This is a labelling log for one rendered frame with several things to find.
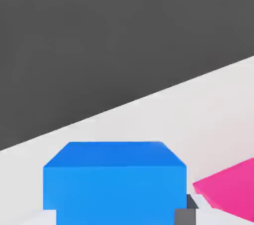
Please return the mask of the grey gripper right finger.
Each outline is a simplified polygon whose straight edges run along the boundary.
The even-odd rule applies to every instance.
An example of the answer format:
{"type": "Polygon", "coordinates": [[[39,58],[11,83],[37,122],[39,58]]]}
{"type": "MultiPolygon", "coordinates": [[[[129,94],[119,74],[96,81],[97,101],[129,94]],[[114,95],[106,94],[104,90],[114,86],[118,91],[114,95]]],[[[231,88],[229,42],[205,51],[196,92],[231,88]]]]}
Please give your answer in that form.
{"type": "Polygon", "coordinates": [[[187,207],[175,209],[174,225],[205,225],[206,200],[201,194],[187,194],[187,207]]]}

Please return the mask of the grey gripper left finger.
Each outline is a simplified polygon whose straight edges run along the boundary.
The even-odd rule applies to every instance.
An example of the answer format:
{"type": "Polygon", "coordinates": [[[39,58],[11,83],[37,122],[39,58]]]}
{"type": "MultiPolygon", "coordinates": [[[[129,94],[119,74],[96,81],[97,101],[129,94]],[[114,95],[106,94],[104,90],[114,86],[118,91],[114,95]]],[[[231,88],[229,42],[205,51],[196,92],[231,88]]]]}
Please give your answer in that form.
{"type": "Polygon", "coordinates": [[[56,210],[41,210],[32,215],[29,225],[56,225],[56,210]]]}

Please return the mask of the small blue cube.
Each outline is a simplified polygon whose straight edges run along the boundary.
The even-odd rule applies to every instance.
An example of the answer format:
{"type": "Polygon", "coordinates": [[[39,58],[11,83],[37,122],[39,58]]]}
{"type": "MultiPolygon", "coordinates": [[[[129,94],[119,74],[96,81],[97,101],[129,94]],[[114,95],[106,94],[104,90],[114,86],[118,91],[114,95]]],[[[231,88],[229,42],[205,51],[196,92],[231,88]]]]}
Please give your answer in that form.
{"type": "Polygon", "coordinates": [[[70,142],[43,168],[57,225],[174,225],[187,167],[162,142],[70,142]]]}

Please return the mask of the small pink cube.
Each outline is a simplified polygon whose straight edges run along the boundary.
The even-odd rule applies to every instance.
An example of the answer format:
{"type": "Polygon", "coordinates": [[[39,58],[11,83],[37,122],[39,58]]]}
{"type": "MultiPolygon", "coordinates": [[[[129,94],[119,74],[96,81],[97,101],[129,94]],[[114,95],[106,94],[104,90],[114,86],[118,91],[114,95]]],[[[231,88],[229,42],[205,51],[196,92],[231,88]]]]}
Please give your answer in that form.
{"type": "Polygon", "coordinates": [[[193,183],[218,210],[254,223],[254,157],[193,183]]]}

